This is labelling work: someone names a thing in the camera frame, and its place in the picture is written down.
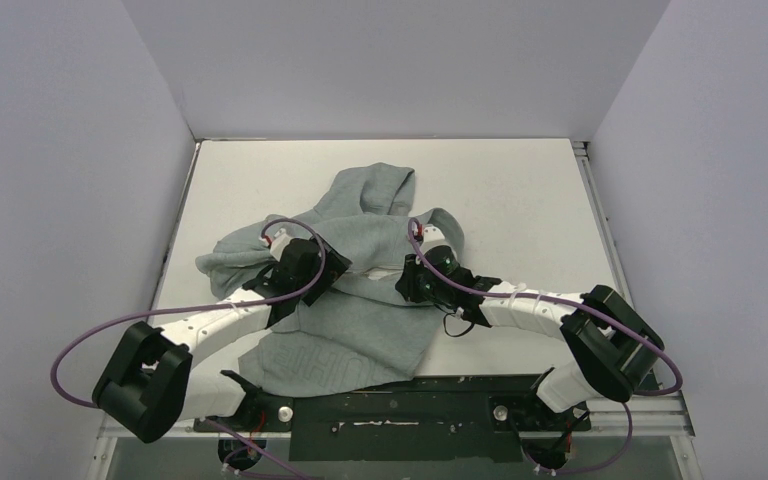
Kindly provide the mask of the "grey zip-up jacket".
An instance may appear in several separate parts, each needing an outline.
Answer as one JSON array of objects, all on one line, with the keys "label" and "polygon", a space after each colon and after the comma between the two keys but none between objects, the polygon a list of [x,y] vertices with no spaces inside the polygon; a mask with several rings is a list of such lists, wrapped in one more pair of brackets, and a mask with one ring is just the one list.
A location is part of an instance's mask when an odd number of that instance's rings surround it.
[{"label": "grey zip-up jacket", "polygon": [[315,397],[414,377],[439,328],[439,312],[396,291],[413,249],[408,218],[416,187],[408,167],[376,163],[340,171],[310,210],[288,224],[312,227],[351,266],[312,306],[299,306],[238,360],[268,393]]}]

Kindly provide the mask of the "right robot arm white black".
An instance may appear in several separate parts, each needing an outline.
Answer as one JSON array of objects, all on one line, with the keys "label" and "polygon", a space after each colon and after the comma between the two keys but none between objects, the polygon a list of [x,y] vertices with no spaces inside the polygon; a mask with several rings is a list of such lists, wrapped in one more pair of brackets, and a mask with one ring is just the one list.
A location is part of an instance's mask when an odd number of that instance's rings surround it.
[{"label": "right robot arm white black", "polygon": [[526,404],[528,419],[549,428],[592,399],[624,403],[664,349],[662,339],[613,288],[541,294],[462,267],[448,246],[409,254],[395,286],[407,302],[431,303],[471,326],[517,328],[564,342],[573,359],[544,373]]}]

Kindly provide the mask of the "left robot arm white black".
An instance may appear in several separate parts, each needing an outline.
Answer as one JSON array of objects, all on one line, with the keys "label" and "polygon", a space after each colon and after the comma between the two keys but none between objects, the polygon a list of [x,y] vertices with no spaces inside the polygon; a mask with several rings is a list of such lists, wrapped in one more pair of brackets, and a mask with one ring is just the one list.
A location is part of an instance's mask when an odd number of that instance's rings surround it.
[{"label": "left robot arm white black", "polygon": [[221,417],[244,430],[258,419],[259,403],[230,373],[192,370],[240,338],[265,330],[312,305],[350,268],[325,242],[274,239],[271,262],[222,302],[154,327],[127,328],[92,392],[92,401],[145,443],[183,420]]}]

